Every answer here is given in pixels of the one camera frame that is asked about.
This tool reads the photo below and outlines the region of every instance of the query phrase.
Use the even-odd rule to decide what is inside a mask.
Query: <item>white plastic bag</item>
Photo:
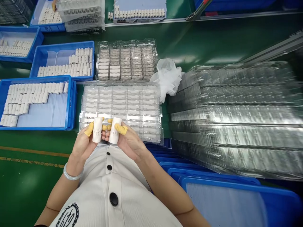
[[[182,80],[182,69],[177,67],[170,58],[160,59],[157,64],[157,70],[150,79],[150,82],[156,82],[160,85],[161,97],[160,102],[165,102],[166,94],[174,96]]]

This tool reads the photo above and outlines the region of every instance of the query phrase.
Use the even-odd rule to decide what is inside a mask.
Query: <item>yellow floor line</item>
[[[65,157],[68,158],[69,154],[63,153],[56,153],[56,152],[48,152],[48,151],[38,151],[38,150],[30,150],[30,149],[23,149],[23,148],[11,148],[11,147],[2,147],[0,146],[1,150],[11,150],[11,151],[20,151],[32,154],[42,154],[42,155],[50,155],[50,156],[57,156],[57,157]]]
[[[53,167],[58,167],[58,168],[64,168],[64,165],[59,165],[59,164],[54,164],[54,163],[29,161],[29,160],[24,160],[24,159],[13,159],[13,158],[1,157],[1,156],[0,156],[0,160],[22,162],[22,163],[28,163],[28,164],[36,164],[36,165],[41,165],[41,166],[53,166]]]

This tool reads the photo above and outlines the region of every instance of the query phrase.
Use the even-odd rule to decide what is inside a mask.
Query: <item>printed logo on shirt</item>
[[[79,218],[79,207],[76,203],[64,209],[56,227],[74,227]]]

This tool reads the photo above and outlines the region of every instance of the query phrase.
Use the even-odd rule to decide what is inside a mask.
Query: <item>white shirt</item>
[[[100,144],[86,160],[78,189],[50,226],[182,225],[151,193],[133,160],[118,147]]]

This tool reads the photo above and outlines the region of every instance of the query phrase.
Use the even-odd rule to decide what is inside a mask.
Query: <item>green workbench surface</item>
[[[179,5],[175,3],[176,9],[183,7],[183,1],[176,2],[179,2]],[[194,65],[241,61],[287,39],[302,28],[302,21],[303,16],[297,14],[113,26],[94,35],[45,33],[43,44],[87,40],[97,44],[98,41],[154,38],[159,58],[172,58],[186,72]],[[0,62],[0,79],[28,77],[30,69],[31,64]],[[77,91],[75,121],[79,117],[83,85],[77,85]],[[164,105],[165,137],[170,137],[168,120]],[[0,193],[3,195],[0,226],[33,226],[72,151],[77,129],[76,126],[75,131],[0,131]]]

